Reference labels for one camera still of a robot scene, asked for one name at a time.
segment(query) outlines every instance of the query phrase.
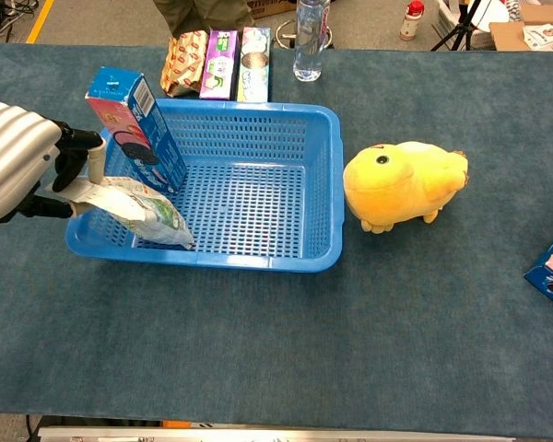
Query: black tripod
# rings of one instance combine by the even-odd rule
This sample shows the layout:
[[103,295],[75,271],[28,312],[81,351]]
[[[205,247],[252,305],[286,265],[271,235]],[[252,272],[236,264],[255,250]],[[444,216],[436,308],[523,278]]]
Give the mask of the black tripod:
[[471,24],[471,20],[473,20],[473,16],[476,14],[477,8],[479,7],[479,4],[481,3],[481,0],[473,0],[473,4],[471,5],[471,10],[467,12],[466,8],[467,6],[463,5],[465,8],[465,11],[461,12],[461,16],[459,17],[459,23],[453,28],[451,32],[449,32],[446,37],[444,37],[441,41],[438,42],[436,46],[434,46],[431,51],[436,51],[439,49],[444,43],[446,43],[448,40],[450,40],[453,36],[456,36],[454,39],[453,47],[451,48],[451,51],[458,51],[459,46],[461,45],[461,41],[463,41],[463,37],[465,37],[465,50],[470,51],[471,50],[471,35],[473,34],[473,31],[475,30],[475,27]]

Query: yellow floor line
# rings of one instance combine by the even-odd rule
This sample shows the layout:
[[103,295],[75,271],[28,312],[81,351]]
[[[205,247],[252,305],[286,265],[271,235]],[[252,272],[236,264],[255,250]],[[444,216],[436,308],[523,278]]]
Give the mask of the yellow floor line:
[[45,5],[43,5],[43,7],[41,8],[41,12],[37,17],[37,21],[35,21],[35,24],[33,25],[33,29],[30,30],[30,34],[27,37],[28,44],[33,44],[35,40],[37,40],[37,37],[39,36],[39,32],[41,32],[41,28],[43,27],[43,24],[45,23],[47,16],[49,16],[49,11],[51,10],[52,5],[53,5],[53,0],[45,0]]

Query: purple box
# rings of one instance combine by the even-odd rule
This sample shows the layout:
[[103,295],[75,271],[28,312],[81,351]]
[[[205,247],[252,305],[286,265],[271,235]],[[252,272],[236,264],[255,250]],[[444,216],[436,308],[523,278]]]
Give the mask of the purple box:
[[206,50],[201,99],[230,99],[237,78],[237,57],[240,53],[238,31],[212,30]]

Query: plastic water bottle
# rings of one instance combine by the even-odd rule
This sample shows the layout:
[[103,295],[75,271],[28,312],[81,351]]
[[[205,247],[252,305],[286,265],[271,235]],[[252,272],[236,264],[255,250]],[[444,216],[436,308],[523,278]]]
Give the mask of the plastic water bottle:
[[322,73],[330,0],[297,1],[297,38],[293,72],[299,81],[314,81]]

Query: blue plastic basket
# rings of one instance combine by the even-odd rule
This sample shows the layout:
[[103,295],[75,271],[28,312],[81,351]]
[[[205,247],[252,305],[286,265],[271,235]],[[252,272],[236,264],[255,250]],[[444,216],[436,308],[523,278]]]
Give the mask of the blue plastic basket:
[[[335,114],[299,104],[160,99],[188,172],[171,197],[196,246],[135,237],[101,210],[72,219],[69,248],[131,262],[319,272],[342,250],[342,141]],[[108,133],[106,174],[135,178]]]

